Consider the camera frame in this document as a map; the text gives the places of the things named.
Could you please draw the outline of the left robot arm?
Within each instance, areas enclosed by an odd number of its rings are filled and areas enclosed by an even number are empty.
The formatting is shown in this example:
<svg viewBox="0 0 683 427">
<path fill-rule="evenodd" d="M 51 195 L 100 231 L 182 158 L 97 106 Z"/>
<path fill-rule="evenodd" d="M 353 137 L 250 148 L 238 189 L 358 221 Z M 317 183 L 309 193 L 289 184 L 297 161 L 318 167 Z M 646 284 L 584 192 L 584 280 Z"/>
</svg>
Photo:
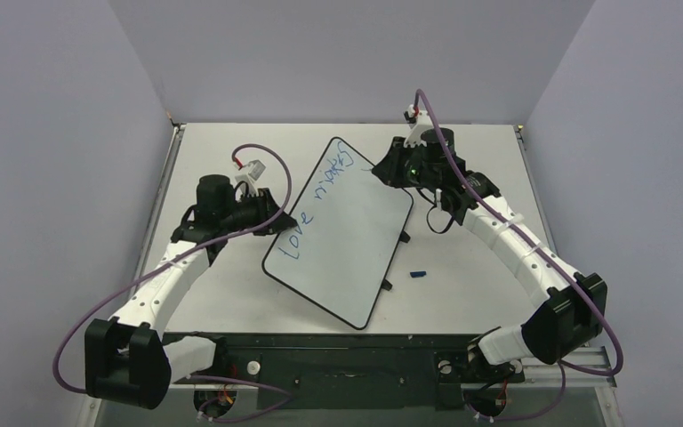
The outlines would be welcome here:
<svg viewBox="0 0 683 427">
<path fill-rule="evenodd" d="M 91 397 L 153 409 L 172 383 L 198 373 L 209 383 L 229 373 L 229 357 L 216 341 L 185 337 L 165 344 L 173 313 L 192 285 L 215 262 L 231 235 L 272 236 L 296 227 L 267 188 L 239 196 L 230 178 L 211 174 L 196 188 L 164 256 L 133 297 L 109 319 L 84 332 L 85 390 Z"/>
</svg>

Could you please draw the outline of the black framed whiteboard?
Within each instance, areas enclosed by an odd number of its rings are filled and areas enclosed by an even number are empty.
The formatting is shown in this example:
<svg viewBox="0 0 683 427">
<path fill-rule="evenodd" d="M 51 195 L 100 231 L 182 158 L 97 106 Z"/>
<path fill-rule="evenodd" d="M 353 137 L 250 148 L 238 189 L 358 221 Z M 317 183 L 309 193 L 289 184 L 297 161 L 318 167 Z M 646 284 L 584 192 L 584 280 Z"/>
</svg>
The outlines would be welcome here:
<svg viewBox="0 0 683 427">
<path fill-rule="evenodd" d="M 320 155 L 290 211 L 297 221 L 269 246 L 270 278 L 356 330 L 367 327 L 414 207 L 339 137 Z"/>
</svg>

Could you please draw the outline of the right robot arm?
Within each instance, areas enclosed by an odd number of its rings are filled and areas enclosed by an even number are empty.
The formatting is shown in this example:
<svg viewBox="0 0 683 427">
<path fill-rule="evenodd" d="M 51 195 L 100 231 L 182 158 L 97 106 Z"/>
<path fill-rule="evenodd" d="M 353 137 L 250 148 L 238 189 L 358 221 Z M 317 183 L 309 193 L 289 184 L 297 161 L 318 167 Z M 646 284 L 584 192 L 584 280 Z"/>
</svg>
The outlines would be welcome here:
<svg viewBox="0 0 683 427">
<path fill-rule="evenodd" d="M 527 357 L 557 363 L 603 332 L 605 281 L 584 276 L 551 252 L 499 188 L 456 156 L 452 130 L 429 129 L 418 142 L 393 137 L 372 173 L 393 188 L 432 192 L 434 206 L 484 242 L 535 308 L 524 323 L 498 327 L 469 347 L 466 367 L 473 377 L 487 380 L 502 364 Z"/>
</svg>

